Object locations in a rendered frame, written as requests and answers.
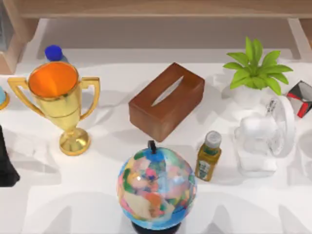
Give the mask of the blue and gold object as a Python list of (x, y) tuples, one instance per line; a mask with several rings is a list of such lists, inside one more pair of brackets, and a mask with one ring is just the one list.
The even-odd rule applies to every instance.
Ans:
[(10, 97), (8, 93), (0, 86), (0, 110), (6, 108), (9, 104)]

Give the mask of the brown wooden tissue box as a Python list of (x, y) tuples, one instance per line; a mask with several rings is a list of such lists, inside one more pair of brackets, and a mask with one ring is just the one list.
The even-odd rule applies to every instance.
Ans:
[(172, 63), (129, 102), (130, 122), (162, 142), (202, 101), (205, 80)]

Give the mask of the red black and grey box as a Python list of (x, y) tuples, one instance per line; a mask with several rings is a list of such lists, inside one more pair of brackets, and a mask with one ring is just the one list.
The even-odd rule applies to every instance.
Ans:
[(303, 118), (312, 109), (312, 86), (302, 80), (287, 92), (286, 97), (299, 118)]

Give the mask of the gold trophy cup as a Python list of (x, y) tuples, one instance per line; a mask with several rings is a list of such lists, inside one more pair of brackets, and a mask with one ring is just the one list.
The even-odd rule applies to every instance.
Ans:
[[(78, 123), (98, 105), (98, 77), (81, 78), (73, 65), (54, 61), (37, 67), (28, 78), (8, 78), (7, 82), (24, 105), (63, 130), (59, 147), (64, 154), (78, 156), (89, 148), (91, 138)], [(94, 88), (93, 101), (83, 114), (82, 90), (89, 86)]]

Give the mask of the pale wooden shelf unit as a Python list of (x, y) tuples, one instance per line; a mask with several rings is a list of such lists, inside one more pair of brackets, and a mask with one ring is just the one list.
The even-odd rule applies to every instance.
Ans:
[(312, 0), (3, 0), (13, 39), (0, 49), (0, 74), (15, 72), (41, 18), (256, 17), (298, 18), (312, 47)]

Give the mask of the white desk fan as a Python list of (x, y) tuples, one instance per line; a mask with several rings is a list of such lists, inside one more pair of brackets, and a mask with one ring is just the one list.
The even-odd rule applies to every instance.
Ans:
[(242, 118), (234, 131), (238, 169), (244, 176), (266, 177), (277, 170), (276, 159), (286, 157), (295, 138), (293, 107), (285, 96), (270, 99), (265, 115)]

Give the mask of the colourful globe on black stand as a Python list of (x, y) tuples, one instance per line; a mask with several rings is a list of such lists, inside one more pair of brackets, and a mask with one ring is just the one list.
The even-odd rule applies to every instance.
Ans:
[(119, 204), (137, 234), (176, 234), (196, 192), (189, 163), (153, 140), (124, 163), (117, 179)]

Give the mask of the blue capped bottle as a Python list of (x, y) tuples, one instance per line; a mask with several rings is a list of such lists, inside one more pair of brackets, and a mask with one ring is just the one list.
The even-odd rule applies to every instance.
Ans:
[(63, 54), (63, 51), (61, 47), (58, 45), (49, 45), (44, 50), (46, 60), (48, 62), (54, 62), (54, 61), (62, 61), (62, 62), (68, 62), (68, 59)]

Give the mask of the yellow bottle with grey cap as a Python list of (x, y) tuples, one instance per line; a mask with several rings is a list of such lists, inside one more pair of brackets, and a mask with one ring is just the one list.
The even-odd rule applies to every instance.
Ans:
[(221, 156), (221, 141), (222, 136), (217, 131), (210, 131), (206, 134), (204, 142), (199, 148), (195, 167), (195, 175), (201, 180), (211, 180)]

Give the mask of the green plant in white pot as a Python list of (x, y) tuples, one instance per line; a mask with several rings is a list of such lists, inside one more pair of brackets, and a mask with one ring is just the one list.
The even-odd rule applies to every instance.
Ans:
[(234, 100), (243, 108), (258, 105), (266, 89), (282, 95), (280, 83), (289, 84), (284, 74), (293, 69), (277, 62), (280, 54), (279, 50), (272, 50), (264, 56), (262, 43), (249, 37), (245, 39), (244, 52), (227, 53), (234, 61), (224, 64), (223, 68), (234, 70), (230, 90), (234, 92)]

